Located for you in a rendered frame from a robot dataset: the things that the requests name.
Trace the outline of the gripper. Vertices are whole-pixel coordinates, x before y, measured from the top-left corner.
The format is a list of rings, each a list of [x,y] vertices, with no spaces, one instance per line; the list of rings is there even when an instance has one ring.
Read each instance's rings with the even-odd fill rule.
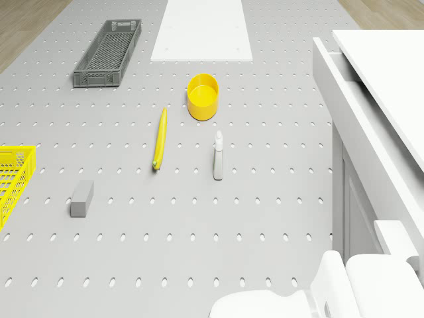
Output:
[[[424,282],[424,270],[421,270],[419,255],[410,256],[407,263],[414,269],[420,282]]]

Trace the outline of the white cabinet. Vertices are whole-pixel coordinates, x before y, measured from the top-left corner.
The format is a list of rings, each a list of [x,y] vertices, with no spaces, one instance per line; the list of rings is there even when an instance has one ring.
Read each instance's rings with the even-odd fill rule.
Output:
[[[356,72],[345,141],[379,219],[403,223],[424,270],[424,30],[336,30]]]

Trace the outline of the white spray bottle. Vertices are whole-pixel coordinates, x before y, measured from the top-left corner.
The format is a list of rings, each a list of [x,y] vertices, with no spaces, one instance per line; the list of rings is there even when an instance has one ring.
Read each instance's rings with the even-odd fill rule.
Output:
[[[213,177],[215,180],[223,179],[223,134],[217,131],[215,135],[215,153],[213,163]]]

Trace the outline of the yellow bowl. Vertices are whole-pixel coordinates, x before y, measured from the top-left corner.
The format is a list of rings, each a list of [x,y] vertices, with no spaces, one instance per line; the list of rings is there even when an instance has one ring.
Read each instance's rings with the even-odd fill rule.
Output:
[[[198,121],[212,118],[218,109],[219,85],[209,74],[197,74],[187,86],[187,108]]]

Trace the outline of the banana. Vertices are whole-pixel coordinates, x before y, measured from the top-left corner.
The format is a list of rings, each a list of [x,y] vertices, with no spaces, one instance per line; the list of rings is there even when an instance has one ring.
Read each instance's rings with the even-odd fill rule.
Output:
[[[166,129],[167,129],[167,109],[162,110],[160,117],[160,124],[158,127],[158,135],[156,139],[156,147],[154,152],[154,159],[152,162],[152,167],[154,170],[159,170],[162,165],[164,147],[166,141]]]

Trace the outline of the white board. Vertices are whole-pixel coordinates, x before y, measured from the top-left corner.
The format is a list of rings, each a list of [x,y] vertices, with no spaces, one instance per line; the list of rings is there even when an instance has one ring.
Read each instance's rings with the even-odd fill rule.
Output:
[[[151,60],[251,62],[242,1],[168,0]]]

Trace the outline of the grey cube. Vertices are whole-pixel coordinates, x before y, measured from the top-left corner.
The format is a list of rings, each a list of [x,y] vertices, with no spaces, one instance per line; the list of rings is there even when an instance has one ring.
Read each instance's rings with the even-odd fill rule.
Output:
[[[70,205],[71,217],[86,217],[93,199],[93,192],[93,180],[82,180],[77,184]]]

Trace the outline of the dark grey basket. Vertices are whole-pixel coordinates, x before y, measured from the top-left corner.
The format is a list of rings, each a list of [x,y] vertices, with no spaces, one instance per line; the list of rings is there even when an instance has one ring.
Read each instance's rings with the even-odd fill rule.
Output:
[[[119,86],[140,34],[140,19],[105,21],[74,70],[74,87]]]

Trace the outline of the yellow basket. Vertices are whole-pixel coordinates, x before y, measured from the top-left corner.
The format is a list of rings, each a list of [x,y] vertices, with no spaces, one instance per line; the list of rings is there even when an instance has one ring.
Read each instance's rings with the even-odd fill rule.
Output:
[[[35,146],[0,146],[0,231],[36,168]]]

